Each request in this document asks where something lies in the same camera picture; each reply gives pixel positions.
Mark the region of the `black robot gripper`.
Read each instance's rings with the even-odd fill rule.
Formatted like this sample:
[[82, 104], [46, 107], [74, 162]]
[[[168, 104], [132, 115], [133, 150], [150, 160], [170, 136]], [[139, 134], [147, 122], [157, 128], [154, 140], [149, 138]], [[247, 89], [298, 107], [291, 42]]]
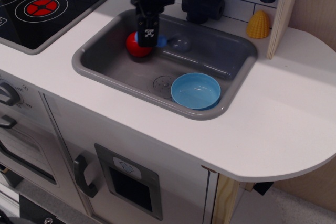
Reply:
[[138, 45], [155, 47], [159, 37], [159, 15], [165, 6], [172, 5], [175, 0], [131, 0], [135, 6]]

